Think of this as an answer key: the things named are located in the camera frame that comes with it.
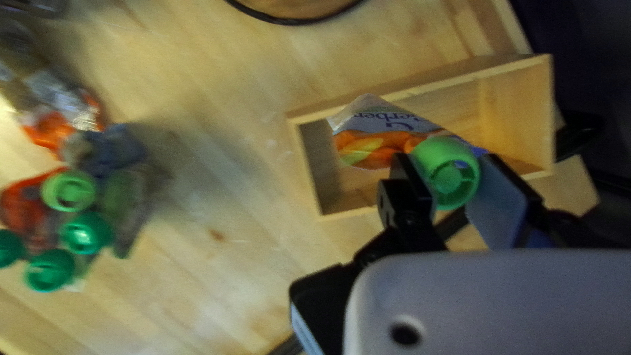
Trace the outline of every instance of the green cap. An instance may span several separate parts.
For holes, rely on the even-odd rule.
[[[24,243],[17,234],[0,229],[0,267],[7,267],[25,254]]]
[[[49,250],[33,257],[24,278],[35,291],[51,292],[68,283],[73,277],[74,257],[65,250]]]
[[[61,226],[61,239],[70,251],[95,254],[114,237],[112,226],[96,212],[85,212]]]
[[[100,211],[112,223],[120,223],[129,214],[130,208],[138,205],[142,192],[142,185],[131,171],[114,171],[105,180]]]
[[[480,184],[480,165],[469,147],[446,136],[419,143],[411,153],[434,191],[439,210],[453,210],[473,197]]]
[[[50,176],[42,185],[42,199],[55,210],[79,212],[92,205],[97,196],[94,179],[79,170]]]

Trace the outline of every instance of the wooden tray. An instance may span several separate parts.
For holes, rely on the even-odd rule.
[[[474,57],[288,113],[321,217],[374,212],[377,182],[389,174],[344,165],[333,144],[326,118],[363,93],[380,95],[499,154],[524,179],[551,174],[550,56]]]

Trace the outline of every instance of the wooden table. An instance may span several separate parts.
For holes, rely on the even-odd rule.
[[[133,257],[104,253],[83,292],[41,294],[0,272],[0,350],[16,354],[264,354],[290,334],[287,287],[352,253],[376,215],[317,222],[284,112],[471,56],[525,53],[506,0],[369,0],[281,27],[222,0],[75,0],[28,20],[45,50],[137,125],[173,175]],[[0,116],[0,183],[57,163]],[[533,186],[596,203],[578,158]],[[454,249],[479,247],[464,233]]]

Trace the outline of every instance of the blurry pouch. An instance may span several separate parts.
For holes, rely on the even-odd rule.
[[[50,176],[65,171],[61,167],[32,179],[8,186],[0,195],[0,220],[23,238],[29,255],[37,255],[57,244],[57,225],[61,213],[49,208],[40,190]]]
[[[439,125],[371,93],[357,97],[327,120],[340,159],[368,170],[390,167],[393,153],[410,153],[431,136],[453,136]]]
[[[58,159],[69,135],[103,128],[97,101],[54,70],[17,21],[0,23],[0,95],[29,139]]]

